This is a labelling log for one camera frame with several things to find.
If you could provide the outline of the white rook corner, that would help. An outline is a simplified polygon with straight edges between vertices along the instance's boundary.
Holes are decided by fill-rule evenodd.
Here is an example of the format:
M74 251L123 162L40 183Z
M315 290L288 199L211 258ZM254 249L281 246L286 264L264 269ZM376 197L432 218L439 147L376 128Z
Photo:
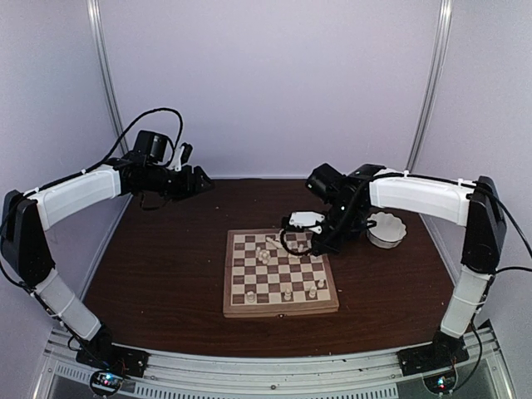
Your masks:
M256 294L253 291L248 291L245 294L245 300L247 303L254 303L256 301Z
M306 292L307 300L316 300L317 299L317 287L315 285L311 286Z

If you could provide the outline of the wooden chess board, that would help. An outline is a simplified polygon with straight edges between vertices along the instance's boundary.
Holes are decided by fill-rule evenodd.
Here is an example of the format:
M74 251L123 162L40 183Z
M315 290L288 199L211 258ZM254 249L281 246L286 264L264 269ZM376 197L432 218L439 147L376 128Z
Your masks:
M266 318L335 313L339 309L337 289L326 255L292 258L285 249L276 249L266 237L279 240L276 229L234 229L227 234L224 268L223 313L227 318ZM272 255L267 265L257 264L257 248ZM324 288L318 281L325 280ZM293 300L283 301L283 287L291 285ZM315 285L317 299L307 300ZM256 294L247 303L245 294Z

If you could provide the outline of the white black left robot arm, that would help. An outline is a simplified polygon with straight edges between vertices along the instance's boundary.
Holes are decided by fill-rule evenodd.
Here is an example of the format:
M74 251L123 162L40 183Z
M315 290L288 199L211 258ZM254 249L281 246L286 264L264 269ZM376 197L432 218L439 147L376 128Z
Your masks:
M83 244L94 244L103 219L89 218L109 210L107 201L155 193L164 203L187 200L214 188L199 166L189 165L193 150L185 143L177 158L163 161L169 137L140 131L134 148L95 166L29 191L13 190L4 197L1 254L17 275L16 284L35 298L49 316L64 324L78 339L89 342L88 357L102 369L113 368L119 350L105 338L100 319L71 288L73 274L63 278L58 261L88 258Z

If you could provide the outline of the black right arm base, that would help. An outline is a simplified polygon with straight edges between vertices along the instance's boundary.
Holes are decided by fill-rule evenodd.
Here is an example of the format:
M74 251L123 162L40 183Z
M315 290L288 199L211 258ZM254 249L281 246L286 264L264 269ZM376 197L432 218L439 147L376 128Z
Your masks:
M467 361L469 353L463 337L452 337L438 330L430 343L402 349L397 352L397 358L402 375L406 377Z

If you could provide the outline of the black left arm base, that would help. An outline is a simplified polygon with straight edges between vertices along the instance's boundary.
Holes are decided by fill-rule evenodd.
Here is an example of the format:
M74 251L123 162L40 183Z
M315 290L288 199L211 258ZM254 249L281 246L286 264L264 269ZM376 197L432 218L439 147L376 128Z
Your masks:
M111 330L102 324L91 339L81 338L72 328L67 331L78 342L76 362L112 372L121 377L143 377L149 353L140 349L121 347L113 343Z

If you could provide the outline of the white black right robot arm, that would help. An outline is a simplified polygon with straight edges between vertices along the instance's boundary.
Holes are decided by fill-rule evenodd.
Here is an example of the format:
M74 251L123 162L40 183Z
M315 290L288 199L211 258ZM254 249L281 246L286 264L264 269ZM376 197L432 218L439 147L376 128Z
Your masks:
M329 209L314 233L313 254L336 254L362 233L371 209L396 209L419 214L425 224L454 224L463 231L461 272L439 337L426 349L426 360L445 366L457 353L475 311L484 303L488 282L500 264L507 232L495 182L448 180L365 164L345 175L324 163L315 168L306 187Z

